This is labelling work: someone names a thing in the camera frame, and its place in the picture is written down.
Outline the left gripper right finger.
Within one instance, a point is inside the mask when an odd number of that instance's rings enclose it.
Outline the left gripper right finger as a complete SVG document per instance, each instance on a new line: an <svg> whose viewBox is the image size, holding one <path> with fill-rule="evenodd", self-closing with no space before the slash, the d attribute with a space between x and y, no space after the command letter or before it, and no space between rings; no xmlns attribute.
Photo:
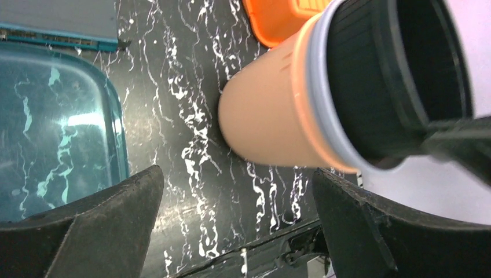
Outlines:
<svg viewBox="0 0 491 278"><path fill-rule="evenodd" d="M489 277L490 226L425 213L324 169L312 191L337 277Z"/></svg>

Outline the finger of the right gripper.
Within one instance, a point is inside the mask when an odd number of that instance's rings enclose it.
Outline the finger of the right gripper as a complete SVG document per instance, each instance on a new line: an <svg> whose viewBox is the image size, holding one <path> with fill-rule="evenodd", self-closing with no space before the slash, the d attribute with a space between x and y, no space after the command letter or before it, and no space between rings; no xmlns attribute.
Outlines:
<svg viewBox="0 0 491 278"><path fill-rule="evenodd" d="M462 165L490 186L490 117L430 122L423 146Z"/></svg>

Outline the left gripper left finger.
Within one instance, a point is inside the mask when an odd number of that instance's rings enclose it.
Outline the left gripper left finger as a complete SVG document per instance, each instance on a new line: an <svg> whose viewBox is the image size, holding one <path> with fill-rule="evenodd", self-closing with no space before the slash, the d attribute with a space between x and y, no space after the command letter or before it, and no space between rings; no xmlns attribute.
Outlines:
<svg viewBox="0 0 491 278"><path fill-rule="evenodd" d="M1 224L2 277L139 277L164 189L153 165L64 206Z"/></svg>

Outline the dark teal transparent container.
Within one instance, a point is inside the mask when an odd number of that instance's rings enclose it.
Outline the dark teal transparent container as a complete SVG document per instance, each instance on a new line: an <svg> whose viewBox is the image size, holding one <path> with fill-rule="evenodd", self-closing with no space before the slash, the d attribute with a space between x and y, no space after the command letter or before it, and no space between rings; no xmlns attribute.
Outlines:
<svg viewBox="0 0 491 278"><path fill-rule="evenodd" d="M92 63L1 43L1 222L19 222L130 175L119 96Z"/></svg>

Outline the tan bucket with black liner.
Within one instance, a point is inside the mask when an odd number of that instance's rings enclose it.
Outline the tan bucket with black liner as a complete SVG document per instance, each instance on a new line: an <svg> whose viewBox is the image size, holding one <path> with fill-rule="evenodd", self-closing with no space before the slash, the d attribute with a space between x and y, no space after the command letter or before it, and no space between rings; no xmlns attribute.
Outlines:
<svg viewBox="0 0 491 278"><path fill-rule="evenodd" d="M397 167L474 116L444 1L333 1L240 70L218 104L242 158L277 166Z"/></svg>

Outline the orange plastic tray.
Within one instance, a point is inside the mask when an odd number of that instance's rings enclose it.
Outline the orange plastic tray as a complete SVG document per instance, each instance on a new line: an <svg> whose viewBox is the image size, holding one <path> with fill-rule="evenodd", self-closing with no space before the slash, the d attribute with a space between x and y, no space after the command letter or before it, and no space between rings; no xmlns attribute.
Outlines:
<svg viewBox="0 0 491 278"><path fill-rule="evenodd" d="M257 40L276 47L295 34L311 17L321 13L330 0L244 0L243 5Z"/></svg>

